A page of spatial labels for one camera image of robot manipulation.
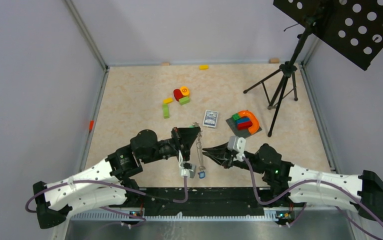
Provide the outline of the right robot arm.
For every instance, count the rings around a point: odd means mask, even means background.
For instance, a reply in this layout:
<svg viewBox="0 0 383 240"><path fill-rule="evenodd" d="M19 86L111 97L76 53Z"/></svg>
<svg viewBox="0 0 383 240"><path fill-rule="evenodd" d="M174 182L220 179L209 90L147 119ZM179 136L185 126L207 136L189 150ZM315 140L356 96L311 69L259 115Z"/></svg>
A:
<svg viewBox="0 0 383 240"><path fill-rule="evenodd" d="M307 203L339 207L361 217L383 222L383 181L373 171L361 174L322 172L284 161L272 146L264 143L258 151L245 150L244 140L207 147L203 155L225 169L237 167L262 175L279 206Z"/></svg>

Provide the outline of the perforated metal keyring plate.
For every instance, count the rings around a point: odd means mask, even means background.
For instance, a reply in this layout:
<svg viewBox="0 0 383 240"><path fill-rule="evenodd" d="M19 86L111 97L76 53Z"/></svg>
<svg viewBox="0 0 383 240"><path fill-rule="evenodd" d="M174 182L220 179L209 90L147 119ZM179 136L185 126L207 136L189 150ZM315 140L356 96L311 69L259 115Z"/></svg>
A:
<svg viewBox="0 0 383 240"><path fill-rule="evenodd" d="M203 160L203 148L202 148L202 130L199 131L197 138L196 138L196 150L197 150L197 157L199 162L199 171L204 172L206 170L206 167L204 166L204 160Z"/></svg>

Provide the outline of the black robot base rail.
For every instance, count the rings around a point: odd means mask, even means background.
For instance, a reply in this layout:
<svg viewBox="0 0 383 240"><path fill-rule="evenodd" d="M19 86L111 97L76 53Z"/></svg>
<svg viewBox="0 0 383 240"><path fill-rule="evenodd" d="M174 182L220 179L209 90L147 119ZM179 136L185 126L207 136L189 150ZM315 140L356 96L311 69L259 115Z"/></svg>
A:
<svg viewBox="0 0 383 240"><path fill-rule="evenodd" d="M196 187L188 189L185 203L172 200L185 198L183 188L148 187L142 189L146 196L128 193L121 208L142 210L147 217L245 217L263 216L264 207L259 204L251 187Z"/></svg>

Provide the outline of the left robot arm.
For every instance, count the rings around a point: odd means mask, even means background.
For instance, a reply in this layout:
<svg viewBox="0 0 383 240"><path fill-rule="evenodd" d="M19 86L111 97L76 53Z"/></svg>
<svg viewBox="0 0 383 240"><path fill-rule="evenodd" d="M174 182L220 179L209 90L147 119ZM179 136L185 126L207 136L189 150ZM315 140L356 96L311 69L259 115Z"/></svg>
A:
<svg viewBox="0 0 383 240"><path fill-rule="evenodd" d="M140 131L128 145L118 148L95 165L63 180L33 185L33 197L25 204L35 213L41 229L50 229L76 214L125 204L138 204L140 191L133 176L143 171L143 165L175 157L183 184L194 178L196 165L189 163L191 147L201 133L198 126L174 127L169 139L158 140L150 129Z"/></svg>

